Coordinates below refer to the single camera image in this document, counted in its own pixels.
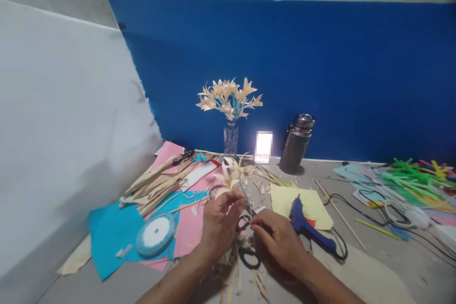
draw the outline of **glue gun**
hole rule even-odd
[[[290,211],[291,225],[293,226],[296,234],[304,235],[317,243],[324,251],[329,254],[335,255],[337,245],[334,240],[324,237],[314,227],[307,222],[303,214],[303,203],[301,202],[300,195],[295,198]]]

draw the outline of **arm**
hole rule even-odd
[[[207,202],[200,243],[136,304],[188,302],[195,286],[231,247],[238,218],[246,206],[246,199],[235,191],[225,192]]]
[[[323,304],[364,304],[312,254],[304,249],[290,222],[271,210],[262,210],[252,219],[258,234],[278,263],[304,283]]]

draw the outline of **white backdrop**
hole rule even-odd
[[[35,303],[162,139],[120,31],[0,0],[0,303]]]

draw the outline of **thermos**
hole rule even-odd
[[[285,147],[279,168],[288,174],[297,174],[299,164],[304,157],[307,144],[312,136],[315,119],[309,114],[297,114],[294,122],[288,127],[285,136]]]

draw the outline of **scissors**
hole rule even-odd
[[[195,153],[195,151],[193,151],[193,150],[186,150],[183,154],[174,158],[174,160],[172,161],[172,165],[173,166],[179,165],[185,159],[193,157],[194,153]]]
[[[250,199],[247,195],[247,192],[246,192],[246,189],[244,188],[244,185],[242,184],[241,181],[239,181],[239,184],[242,188],[242,191],[244,192],[244,195],[247,199],[247,212],[249,215],[242,215],[239,220],[237,220],[237,225],[236,225],[236,232],[237,233],[240,233],[241,231],[243,230],[246,230],[247,226],[250,224],[250,220],[256,215],[256,213],[253,211],[252,209],[252,204],[250,202]],[[242,226],[239,226],[239,224],[241,223],[241,221],[245,221],[245,224],[243,224]],[[260,266],[261,266],[261,260],[260,258],[258,257],[258,254],[256,251],[254,251],[252,248],[246,248],[246,247],[239,247],[238,248],[238,252],[239,252],[239,257],[241,258],[242,260],[242,263],[248,268],[248,269],[251,269],[251,270],[256,270],[256,269],[259,269]],[[246,260],[246,255],[249,255],[251,257],[255,257],[256,260],[257,260],[257,263],[256,264],[249,264]]]

